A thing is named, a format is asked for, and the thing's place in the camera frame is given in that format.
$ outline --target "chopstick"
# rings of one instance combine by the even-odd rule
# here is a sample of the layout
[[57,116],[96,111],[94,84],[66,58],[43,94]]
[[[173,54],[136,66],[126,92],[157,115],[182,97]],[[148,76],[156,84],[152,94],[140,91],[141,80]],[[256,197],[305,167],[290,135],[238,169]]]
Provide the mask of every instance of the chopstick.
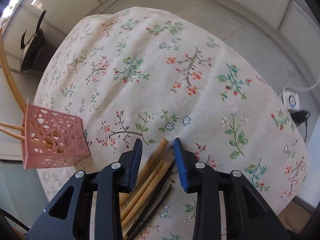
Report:
[[15,124],[10,124],[10,123],[6,123],[6,122],[0,122],[0,125],[24,132],[24,127],[21,125],[15,125]]
[[7,57],[5,55],[4,44],[2,41],[2,28],[0,28],[0,63],[2,66],[2,70],[4,73],[5,79],[7,81],[9,88],[10,88],[10,91],[11,91],[14,99],[16,100],[20,110],[22,111],[22,113],[25,114],[26,109],[27,109],[27,104],[25,103],[24,99],[22,98],[22,96],[18,90],[17,84],[12,77],[11,70],[9,68],[9,63],[8,63]]
[[140,224],[140,222],[143,220],[144,216],[147,214],[147,212],[149,211],[150,207],[153,205],[154,201],[156,200],[156,198],[158,197],[160,191],[162,190],[165,182],[167,181],[170,172],[172,171],[172,168],[175,164],[175,161],[173,160],[173,162],[171,163],[171,166],[169,167],[169,169],[167,170],[167,173],[164,175],[164,177],[161,179],[161,181],[159,182],[158,186],[156,187],[156,189],[153,191],[148,203],[146,204],[146,206],[144,207],[144,209],[142,210],[142,212],[140,213],[140,215],[138,216],[138,218],[136,219],[136,221],[133,223],[133,225],[130,227],[130,229],[128,230],[128,232],[125,234],[124,236],[124,240],[126,240],[128,237],[130,237],[130,235],[137,229],[137,226]]
[[129,214],[125,217],[125,219],[122,221],[121,226],[124,227],[138,212],[138,210],[143,206],[143,204],[147,201],[148,197],[151,195],[151,193],[155,190],[158,183],[161,181],[161,179],[164,177],[164,175],[167,173],[167,170],[171,166],[171,163],[164,162],[159,172],[156,174],[156,176],[151,181],[149,187],[146,189],[146,191],[142,194],[141,198],[137,201],[137,203],[134,205],[134,207],[131,209]]
[[[162,157],[162,152],[164,148],[168,144],[168,140],[165,138],[162,138],[160,143],[158,144],[157,148],[153,151],[152,155],[142,168],[142,170],[139,172],[136,185],[139,186],[139,184],[142,182],[144,178],[147,178],[148,174],[156,167],[156,165],[159,163],[161,157]],[[120,206],[124,204],[124,202],[128,199],[130,194],[121,194],[120,195]]]
[[162,203],[164,202],[164,200],[166,199],[166,197],[170,193],[171,189],[172,189],[172,184],[170,184],[169,188],[164,193],[162,198],[159,200],[159,202],[157,203],[155,208],[151,211],[151,213],[147,216],[147,218],[142,222],[142,224],[137,228],[137,230],[135,230],[129,237],[127,237],[127,235],[125,235],[123,238],[124,240],[133,240],[138,235],[138,233],[140,233],[140,231],[146,226],[146,224],[149,222],[149,220],[154,216],[154,214],[157,212],[159,207],[162,205]]
[[[0,127],[0,131],[7,134],[7,135],[10,135],[11,137],[13,138],[16,138],[22,142],[24,142],[26,140],[26,138],[23,136],[23,135],[20,135],[20,134],[16,134],[14,132],[11,132],[11,131],[8,131],[2,127]],[[37,140],[34,140],[34,139],[31,139],[31,141],[35,144],[39,143],[39,141]],[[47,149],[53,149],[53,144],[49,144],[49,143],[44,143],[44,146],[47,148]]]
[[124,210],[121,212],[121,221],[125,219],[125,217],[129,214],[129,212],[132,210],[134,205],[138,202],[140,197],[143,195],[143,193],[148,188],[149,184],[153,180],[153,178],[157,175],[159,170],[164,164],[164,160],[161,160],[161,162],[158,164],[157,168],[151,173],[150,177],[146,180],[146,182],[142,185],[142,187],[139,189],[137,194],[132,198],[132,200],[129,202],[129,204],[124,208]]

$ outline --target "metal screw head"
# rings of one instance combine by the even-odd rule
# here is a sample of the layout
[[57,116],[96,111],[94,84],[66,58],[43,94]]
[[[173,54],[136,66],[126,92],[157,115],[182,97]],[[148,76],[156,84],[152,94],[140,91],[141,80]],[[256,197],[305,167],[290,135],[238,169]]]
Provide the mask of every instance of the metal screw head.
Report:
[[239,178],[239,177],[241,177],[242,173],[241,173],[241,171],[234,170],[234,171],[232,172],[232,175]]
[[121,167],[120,163],[112,163],[111,164],[111,168],[113,168],[113,169],[119,169],[120,167]]
[[205,167],[205,164],[204,163],[202,163],[202,162],[197,162],[196,163],[196,168],[198,168],[198,169],[203,169]]
[[77,171],[76,174],[75,174],[75,177],[76,178],[81,178],[83,175],[84,175],[83,171]]

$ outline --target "table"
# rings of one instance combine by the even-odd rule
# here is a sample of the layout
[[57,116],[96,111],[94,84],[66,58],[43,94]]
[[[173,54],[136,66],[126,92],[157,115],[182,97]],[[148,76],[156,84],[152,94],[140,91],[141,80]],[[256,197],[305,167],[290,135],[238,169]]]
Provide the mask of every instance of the table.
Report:
[[[91,151],[75,167],[38,170],[49,200],[75,171],[101,170],[136,138],[144,165],[162,137],[180,137],[216,170],[240,170],[277,214],[308,174],[303,139],[271,87],[223,41],[167,11],[82,19],[47,66],[34,104],[80,116]],[[137,238],[192,238],[196,194],[183,192],[176,169],[167,183],[172,192]]]

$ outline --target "kettle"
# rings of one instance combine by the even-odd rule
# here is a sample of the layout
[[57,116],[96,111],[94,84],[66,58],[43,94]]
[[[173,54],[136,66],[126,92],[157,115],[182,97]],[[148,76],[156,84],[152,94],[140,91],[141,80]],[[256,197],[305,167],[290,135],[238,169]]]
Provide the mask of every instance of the kettle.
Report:
[[24,44],[24,39],[25,39],[27,30],[23,33],[21,37],[20,48],[23,49],[21,59],[20,59],[21,72],[26,71],[32,67],[41,49],[41,46],[44,42],[44,33],[43,33],[43,30],[40,29],[40,25],[46,12],[47,12],[46,10],[42,12],[38,20],[36,32],[30,37],[30,39],[26,44]]

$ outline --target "dark chopstick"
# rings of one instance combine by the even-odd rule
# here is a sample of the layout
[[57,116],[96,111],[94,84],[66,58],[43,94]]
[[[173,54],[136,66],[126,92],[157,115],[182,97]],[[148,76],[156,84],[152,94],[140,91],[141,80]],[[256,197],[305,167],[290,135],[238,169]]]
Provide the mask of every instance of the dark chopstick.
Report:
[[157,196],[159,195],[160,191],[162,190],[162,187],[164,186],[164,183],[167,181],[167,178],[169,177],[170,172],[172,171],[172,168],[175,164],[175,161],[173,160],[172,164],[170,165],[169,169],[167,170],[164,177],[161,179],[161,181],[158,183],[156,189],[153,191],[147,205],[142,210],[141,214],[138,216],[134,224],[130,227],[128,232],[124,236],[124,240],[126,240],[137,228],[137,226],[140,224],[140,222],[143,220],[144,216],[147,214],[148,210],[152,206],[153,202],[156,200]]
[[127,240],[133,240],[139,233],[140,231],[145,227],[145,225],[149,222],[149,220],[153,217],[153,215],[157,212],[159,207],[162,205],[163,201],[166,199],[167,195],[172,189],[172,184],[170,184],[169,188],[167,191],[164,193],[162,198],[159,200],[158,204],[155,206],[155,208],[151,211],[151,213],[147,216],[147,218],[142,222],[142,224],[135,230],[128,238]]

